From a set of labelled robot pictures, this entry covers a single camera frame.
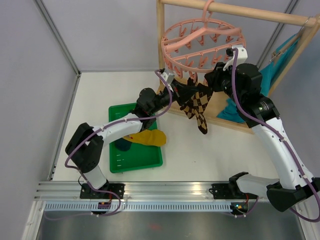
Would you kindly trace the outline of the brown argyle sock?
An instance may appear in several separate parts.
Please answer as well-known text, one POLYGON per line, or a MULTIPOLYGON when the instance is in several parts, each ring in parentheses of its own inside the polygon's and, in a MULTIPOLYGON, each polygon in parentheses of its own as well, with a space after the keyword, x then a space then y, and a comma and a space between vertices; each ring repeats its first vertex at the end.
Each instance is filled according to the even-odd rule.
MULTIPOLYGON (((191 77, 188 78, 187 80, 187 85, 188 86, 196 86, 198 84, 197 78, 192 79, 191 77)), ((188 100, 188 102, 185 105, 185 108, 180 107, 180 110, 184 111, 188 119, 192 119, 193 117, 196 117, 196 119, 199 118, 199 112, 198 112, 198 100, 197 98, 199 97, 199 93, 196 92, 191 99, 188 100)))
POLYGON ((209 104, 209 101, 213 95, 213 91, 210 87, 198 83, 196 85, 198 92, 193 97, 193 110, 197 120, 197 127, 202 134, 208 133, 207 121, 204 116, 204 112, 209 104))

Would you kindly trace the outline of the pink round clip hanger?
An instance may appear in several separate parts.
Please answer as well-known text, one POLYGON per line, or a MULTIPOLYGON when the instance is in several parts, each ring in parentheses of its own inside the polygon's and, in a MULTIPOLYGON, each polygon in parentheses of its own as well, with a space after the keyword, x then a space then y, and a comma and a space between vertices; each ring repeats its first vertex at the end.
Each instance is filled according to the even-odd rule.
POLYGON ((218 62, 226 63, 232 57, 226 50, 234 46, 246 47, 240 27, 212 18, 205 2, 200 18, 189 18, 169 27, 161 37, 162 58, 167 69, 182 78, 184 73, 196 74, 212 71, 218 62))

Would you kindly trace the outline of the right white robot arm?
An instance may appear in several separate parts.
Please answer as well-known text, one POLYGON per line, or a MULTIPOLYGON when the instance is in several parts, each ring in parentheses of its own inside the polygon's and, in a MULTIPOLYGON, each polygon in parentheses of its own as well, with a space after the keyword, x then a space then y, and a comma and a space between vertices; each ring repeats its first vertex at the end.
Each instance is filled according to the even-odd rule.
POLYGON ((277 171, 277 178, 264 178, 240 172, 229 178, 228 192, 235 198, 252 194, 267 198, 284 212, 314 196, 320 200, 320 179, 306 168, 285 132, 279 111, 272 100, 261 93, 263 75, 250 63, 224 69, 217 63, 204 78, 214 92, 223 92, 236 104, 246 125, 259 137, 277 171))

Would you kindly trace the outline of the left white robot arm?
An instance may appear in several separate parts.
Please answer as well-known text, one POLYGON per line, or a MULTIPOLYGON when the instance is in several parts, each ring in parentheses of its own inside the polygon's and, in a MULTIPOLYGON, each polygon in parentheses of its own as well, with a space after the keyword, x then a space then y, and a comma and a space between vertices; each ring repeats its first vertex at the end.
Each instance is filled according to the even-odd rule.
POLYGON ((175 79, 159 93, 152 88, 144 88, 139 93, 135 108, 124 117, 96 127, 86 122, 79 125, 65 148, 66 161, 73 162, 72 168, 80 172, 93 195, 105 198, 109 192, 108 180, 99 167, 104 146, 147 130, 160 117, 158 111, 164 114, 173 102, 185 106, 197 92, 197 86, 175 79))

